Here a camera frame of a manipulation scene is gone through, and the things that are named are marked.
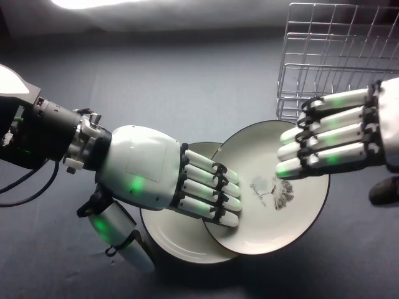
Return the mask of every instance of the table surface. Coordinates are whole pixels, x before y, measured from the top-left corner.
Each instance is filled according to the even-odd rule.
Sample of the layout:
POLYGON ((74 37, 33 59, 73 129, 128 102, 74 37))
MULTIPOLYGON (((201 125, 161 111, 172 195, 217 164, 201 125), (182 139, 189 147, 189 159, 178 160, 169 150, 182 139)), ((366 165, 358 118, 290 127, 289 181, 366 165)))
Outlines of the table surface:
MULTIPOLYGON (((6 47, 2 63, 68 109, 103 115, 109 130, 141 125, 185 143, 223 142, 274 119, 282 31, 40 37, 6 47)), ((1 196, 34 193, 48 163, 1 196)), ((0 163, 5 186, 26 173, 0 163)), ((376 208, 368 190, 383 168, 331 176, 319 219, 293 244, 262 256, 200 267, 152 244, 157 272, 142 275, 107 245, 76 210, 94 190, 94 174, 60 172, 40 198, 0 210, 1 298, 394 298, 399 294, 399 208, 376 208)), ((129 209, 144 239, 137 208, 129 209)))

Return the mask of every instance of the plate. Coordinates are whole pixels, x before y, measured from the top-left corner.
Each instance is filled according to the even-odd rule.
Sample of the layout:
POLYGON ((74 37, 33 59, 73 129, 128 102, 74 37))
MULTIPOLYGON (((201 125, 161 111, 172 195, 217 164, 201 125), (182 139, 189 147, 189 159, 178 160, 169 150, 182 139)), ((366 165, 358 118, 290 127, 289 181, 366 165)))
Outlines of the plate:
MULTIPOLYGON (((221 143, 201 142, 189 149, 207 158, 221 143)), ((140 210, 144 227, 152 239, 166 252, 178 259, 212 264, 225 262, 237 254, 220 246, 208 233, 201 219, 194 219, 169 210, 140 210)))
POLYGON ((256 123, 230 137, 213 156, 239 174, 243 204, 237 228, 204 223, 223 247, 239 254, 266 254, 298 239, 319 216, 329 175, 286 181, 274 173, 280 135, 293 127, 277 120, 256 123))

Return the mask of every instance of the wire basket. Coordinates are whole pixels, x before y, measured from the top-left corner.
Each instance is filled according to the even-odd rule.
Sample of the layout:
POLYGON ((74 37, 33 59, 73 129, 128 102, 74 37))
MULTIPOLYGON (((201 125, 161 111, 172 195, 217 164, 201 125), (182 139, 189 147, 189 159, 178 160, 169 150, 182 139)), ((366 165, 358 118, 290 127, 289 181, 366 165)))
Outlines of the wire basket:
POLYGON ((292 3, 277 82, 278 120, 307 99, 399 77, 399 7, 292 3))

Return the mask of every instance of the back of robotic hand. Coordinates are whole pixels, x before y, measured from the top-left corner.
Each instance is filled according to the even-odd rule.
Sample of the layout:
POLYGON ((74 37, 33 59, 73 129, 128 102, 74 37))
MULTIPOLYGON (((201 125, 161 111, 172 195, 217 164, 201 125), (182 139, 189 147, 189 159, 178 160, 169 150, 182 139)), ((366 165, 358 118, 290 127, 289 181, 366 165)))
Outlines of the back of robotic hand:
MULTIPOLYGON (((370 88, 314 97, 297 126, 281 135, 276 174, 300 179, 386 165, 399 172, 399 78, 370 88)), ((370 191, 373 204, 399 200, 399 180, 370 191)))
MULTIPOLYGON (((95 171, 97 187, 77 211, 88 217, 95 231, 125 260, 145 272, 153 270, 150 252, 135 229, 136 222, 116 201, 180 214, 218 225, 235 227, 241 210, 238 175, 149 128, 123 126, 112 133, 100 124, 101 115, 90 109, 70 111, 39 96, 40 89, 0 65, 0 159, 33 169, 49 159, 62 160, 67 171, 95 171), (22 117, 16 117, 23 107, 22 117)), ((27 203, 28 200, 0 207, 27 203)))

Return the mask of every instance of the ceramic plate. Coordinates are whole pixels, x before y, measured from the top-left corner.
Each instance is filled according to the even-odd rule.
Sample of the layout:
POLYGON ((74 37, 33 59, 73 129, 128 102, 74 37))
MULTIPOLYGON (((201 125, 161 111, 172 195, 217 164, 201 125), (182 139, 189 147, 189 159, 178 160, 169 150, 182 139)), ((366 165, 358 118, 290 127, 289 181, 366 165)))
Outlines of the ceramic plate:
MULTIPOLYGON (((218 150, 220 143, 202 142, 189 149, 207 158, 218 150)), ((169 210, 141 210, 142 221, 153 240, 166 252, 192 263, 220 263, 236 257, 220 246, 208 233, 201 219, 194 219, 169 210)))
POLYGON ((237 228, 205 222, 212 236, 239 254, 265 254, 280 249, 314 223, 329 191, 328 175, 286 181, 276 177, 281 133, 294 127, 264 121, 234 134, 213 156, 240 177, 243 208, 237 228))

